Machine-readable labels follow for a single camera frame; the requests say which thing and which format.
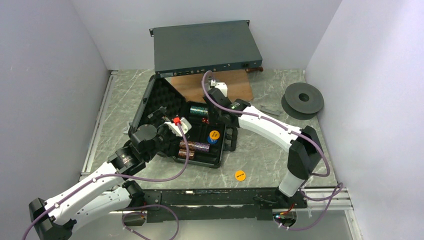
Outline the orange big blind button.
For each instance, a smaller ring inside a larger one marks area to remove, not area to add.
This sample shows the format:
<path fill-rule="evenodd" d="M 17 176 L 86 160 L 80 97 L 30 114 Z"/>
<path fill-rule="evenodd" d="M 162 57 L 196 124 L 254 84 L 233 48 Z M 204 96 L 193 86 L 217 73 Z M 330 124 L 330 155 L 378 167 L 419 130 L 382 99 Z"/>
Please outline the orange big blind button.
<path fill-rule="evenodd" d="M 220 138 L 220 136 L 221 136 L 221 134 L 220 134 L 220 132 L 219 132 L 218 130 L 212 130 L 212 131 L 209 133 L 208 138 L 209 138 L 211 141 L 217 141 L 217 140 Z"/>

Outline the blue small blind button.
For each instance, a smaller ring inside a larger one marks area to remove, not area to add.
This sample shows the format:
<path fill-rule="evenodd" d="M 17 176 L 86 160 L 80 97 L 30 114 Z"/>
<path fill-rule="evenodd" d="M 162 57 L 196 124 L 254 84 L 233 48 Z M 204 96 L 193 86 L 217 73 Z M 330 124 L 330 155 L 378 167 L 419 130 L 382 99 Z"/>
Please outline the blue small blind button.
<path fill-rule="evenodd" d="M 209 144 L 216 144 L 219 139 L 213 139 L 210 136 L 207 138 L 207 141 Z"/>

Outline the black poker set case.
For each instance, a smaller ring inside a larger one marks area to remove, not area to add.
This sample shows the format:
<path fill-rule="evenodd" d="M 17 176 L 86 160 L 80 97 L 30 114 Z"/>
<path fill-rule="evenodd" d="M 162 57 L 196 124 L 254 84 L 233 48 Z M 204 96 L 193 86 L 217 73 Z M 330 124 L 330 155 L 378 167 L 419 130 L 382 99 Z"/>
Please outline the black poker set case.
<path fill-rule="evenodd" d="M 139 154 L 136 145 L 143 125 L 159 128 L 175 117 L 185 118 L 191 124 L 185 137 L 176 135 L 171 129 L 158 131 L 165 143 L 158 147 L 157 155 L 171 157 L 180 163 L 189 158 L 191 164 L 219 168 L 223 152 L 236 150 L 238 130 L 223 123 L 210 123 L 206 112 L 206 103 L 187 100 L 165 78 L 152 75 L 130 125 L 129 140 L 125 145 Z"/>

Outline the purple poker chip stack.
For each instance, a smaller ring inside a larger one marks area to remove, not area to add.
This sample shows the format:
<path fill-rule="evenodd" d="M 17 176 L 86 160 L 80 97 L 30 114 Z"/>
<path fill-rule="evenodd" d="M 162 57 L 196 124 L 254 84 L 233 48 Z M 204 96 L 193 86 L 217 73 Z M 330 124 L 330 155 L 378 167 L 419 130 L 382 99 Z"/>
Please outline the purple poker chip stack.
<path fill-rule="evenodd" d="M 198 152 L 209 152 L 210 150 L 210 144 L 209 143 L 202 143 L 202 142 L 196 142 L 194 144 L 194 149 Z"/>

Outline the orange brown poker chip stack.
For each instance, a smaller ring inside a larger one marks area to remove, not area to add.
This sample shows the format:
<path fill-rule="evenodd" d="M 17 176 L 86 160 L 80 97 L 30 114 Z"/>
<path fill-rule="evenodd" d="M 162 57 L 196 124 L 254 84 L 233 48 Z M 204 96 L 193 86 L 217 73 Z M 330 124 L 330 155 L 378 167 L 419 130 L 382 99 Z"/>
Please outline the orange brown poker chip stack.
<path fill-rule="evenodd" d="M 179 143 L 179 147 L 180 147 L 180 149 L 186 149 L 187 148 L 187 146 L 188 146 L 188 149 L 190 150 L 190 151 L 194 151 L 195 149 L 196 149 L 196 143 L 195 142 L 193 142 L 193 141 L 188 141 L 187 143 L 185 142 L 185 141 L 183 141 L 183 140 L 181 140 L 180 141 L 180 143 Z"/>

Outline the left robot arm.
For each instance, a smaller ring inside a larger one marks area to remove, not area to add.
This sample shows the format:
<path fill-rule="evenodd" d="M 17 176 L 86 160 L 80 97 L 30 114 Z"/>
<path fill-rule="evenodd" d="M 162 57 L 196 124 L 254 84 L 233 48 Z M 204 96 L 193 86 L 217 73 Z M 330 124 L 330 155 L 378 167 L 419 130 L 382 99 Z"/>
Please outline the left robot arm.
<path fill-rule="evenodd" d="M 110 212 L 153 208 L 154 199 L 145 194 L 138 172 L 157 154 L 171 155 L 181 141 L 188 140 L 192 124 L 185 117 L 170 116 L 160 107 L 140 117 L 129 130 L 129 140 L 89 176 L 47 200 L 29 204 L 30 229 L 41 240 L 68 240 L 89 222 Z"/>

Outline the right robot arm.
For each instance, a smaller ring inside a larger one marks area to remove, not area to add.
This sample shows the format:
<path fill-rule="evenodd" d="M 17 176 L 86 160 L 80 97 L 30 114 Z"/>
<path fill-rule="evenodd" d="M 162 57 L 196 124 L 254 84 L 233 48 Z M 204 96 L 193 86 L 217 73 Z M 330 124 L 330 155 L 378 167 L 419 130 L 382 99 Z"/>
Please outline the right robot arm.
<path fill-rule="evenodd" d="M 231 101 L 216 87 L 205 91 L 203 99 L 211 122 L 256 133 L 288 153 L 287 173 L 275 194 L 280 207 L 287 208 L 295 201 L 298 190 L 311 176 L 316 175 L 314 171 L 320 161 L 328 164 L 313 127 L 307 125 L 301 128 L 281 122 L 245 100 Z"/>

